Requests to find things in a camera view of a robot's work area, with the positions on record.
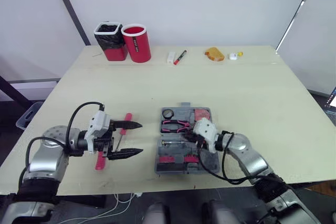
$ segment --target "gray tool case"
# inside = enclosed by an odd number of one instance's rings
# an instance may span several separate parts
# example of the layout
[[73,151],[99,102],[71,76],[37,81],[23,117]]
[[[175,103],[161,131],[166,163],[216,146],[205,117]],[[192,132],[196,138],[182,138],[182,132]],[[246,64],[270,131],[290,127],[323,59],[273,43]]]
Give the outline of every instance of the gray tool case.
[[[176,132],[182,125],[164,124],[169,120],[188,121],[191,127],[196,123],[195,112],[204,112],[211,121],[209,108],[190,107],[190,103],[182,103],[181,107],[165,107],[161,111],[160,133],[155,157],[155,172],[157,174],[199,174],[206,173],[198,160],[197,146],[184,138],[184,132]],[[214,173],[219,172],[219,161],[217,153],[210,153],[206,149],[201,151],[201,159],[205,167]]]

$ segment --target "marker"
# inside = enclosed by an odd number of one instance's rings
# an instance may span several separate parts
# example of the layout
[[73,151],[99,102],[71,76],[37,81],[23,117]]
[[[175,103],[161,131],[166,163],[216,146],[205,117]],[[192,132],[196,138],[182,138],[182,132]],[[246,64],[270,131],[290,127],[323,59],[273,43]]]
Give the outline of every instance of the marker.
[[187,50],[184,50],[183,53],[181,53],[181,55],[178,57],[178,59],[174,61],[174,65],[177,65],[186,53],[187,53]]

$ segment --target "pink-handled pliers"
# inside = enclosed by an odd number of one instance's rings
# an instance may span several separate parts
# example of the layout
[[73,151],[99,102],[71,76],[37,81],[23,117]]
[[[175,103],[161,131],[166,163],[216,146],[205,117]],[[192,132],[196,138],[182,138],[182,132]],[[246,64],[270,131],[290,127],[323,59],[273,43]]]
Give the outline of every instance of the pink-handled pliers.
[[182,127],[175,129],[175,130],[171,130],[171,129],[164,129],[163,126],[161,126],[161,133],[180,133],[180,132],[185,132],[189,130],[190,128],[190,123],[188,121],[182,121],[182,120],[162,121],[162,125],[167,125],[167,124],[177,124],[177,125],[182,125]]

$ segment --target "table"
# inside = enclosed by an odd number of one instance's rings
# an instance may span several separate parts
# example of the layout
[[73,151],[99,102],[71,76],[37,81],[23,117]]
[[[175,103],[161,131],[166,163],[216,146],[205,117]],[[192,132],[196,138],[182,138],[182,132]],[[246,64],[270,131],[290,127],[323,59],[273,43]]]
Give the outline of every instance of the table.
[[[317,103],[269,46],[218,47],[225,55],[243,51],[237,61],[213,62],[207,47],[152,47],[143,64],[107,61],[98,46],[86,46],[38,111],[0,168],[0,193],[17,191],[29,140],[56,125],[67,125],[75,108],[100,101],[115,120],[127,112],[143,128],[129,130],[121,148],[144,151],[132,158],[109,161],[95,170],[96,155],[71,157],[58,195],[167,191],[232,187],[209,174],[157,175],[156,143],[160,137],[161,107],[210,107],[219,130],[243,133],[274,171],[288,183],[336,178],[335,127]],[[169,51],[187,55],[177,66],[168,65]],[[73,126],[86,130],[94,105],[81,110]],[[240,177],[237,162],[226,162],[229,177]]]

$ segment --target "red tool handle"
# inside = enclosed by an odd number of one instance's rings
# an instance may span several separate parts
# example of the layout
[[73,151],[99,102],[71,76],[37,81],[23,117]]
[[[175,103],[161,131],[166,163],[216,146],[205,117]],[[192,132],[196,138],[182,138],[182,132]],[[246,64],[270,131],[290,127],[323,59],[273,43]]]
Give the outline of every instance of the red tool handle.
[[105,167],[106,159],[103,157],[103,152],[98,152],[98,158],[96,163],[96,170],[103,170]]
[[[132,113],[127,113],[125,116],[125,121],[131,121],[132,120]],[[120,135],[126,135],[126,130],[121,129]]]

